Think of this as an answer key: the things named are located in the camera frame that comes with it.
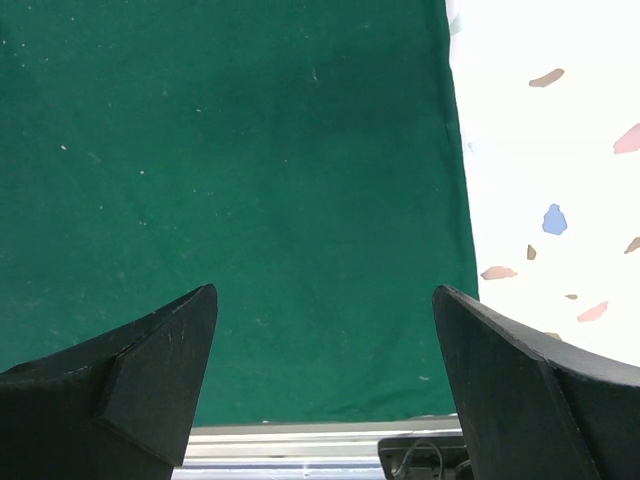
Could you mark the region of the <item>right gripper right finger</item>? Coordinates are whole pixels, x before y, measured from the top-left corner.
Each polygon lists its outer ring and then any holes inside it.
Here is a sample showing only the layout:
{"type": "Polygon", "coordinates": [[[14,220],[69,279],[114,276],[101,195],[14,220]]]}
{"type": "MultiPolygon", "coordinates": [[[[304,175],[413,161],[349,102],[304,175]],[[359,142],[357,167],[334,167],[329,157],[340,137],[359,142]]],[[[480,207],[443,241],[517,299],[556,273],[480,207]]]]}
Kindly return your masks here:
{"type": "Polygon", "coordinates": [[[639,369],[511,320],[450,287],[437,336],[477,479],[636,479],[639,369]]]}

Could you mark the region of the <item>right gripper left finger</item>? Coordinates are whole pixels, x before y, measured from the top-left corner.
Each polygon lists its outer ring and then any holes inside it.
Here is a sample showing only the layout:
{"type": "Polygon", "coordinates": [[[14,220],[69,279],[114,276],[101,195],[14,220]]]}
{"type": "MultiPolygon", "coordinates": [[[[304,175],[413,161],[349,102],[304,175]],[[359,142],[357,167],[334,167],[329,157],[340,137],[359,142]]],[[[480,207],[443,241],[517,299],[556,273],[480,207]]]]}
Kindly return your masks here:
{"type": "Polygon", "coordinates": [[[1,374],[4,479],[169,479],[182,465],[217,320],[201,286],[1,374]]]}

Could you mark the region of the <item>green surgical cloth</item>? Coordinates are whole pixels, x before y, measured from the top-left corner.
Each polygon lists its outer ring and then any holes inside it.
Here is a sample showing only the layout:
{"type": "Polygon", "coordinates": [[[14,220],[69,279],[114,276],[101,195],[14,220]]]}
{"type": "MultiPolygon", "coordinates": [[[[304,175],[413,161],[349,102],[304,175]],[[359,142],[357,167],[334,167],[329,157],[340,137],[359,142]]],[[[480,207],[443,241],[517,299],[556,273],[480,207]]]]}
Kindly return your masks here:
{"type": "Polygon", "coordinates": [[[5,1],[1,365],[204,284],[196,421],[454,411],[477,291],[441,1],[5,1]]]}

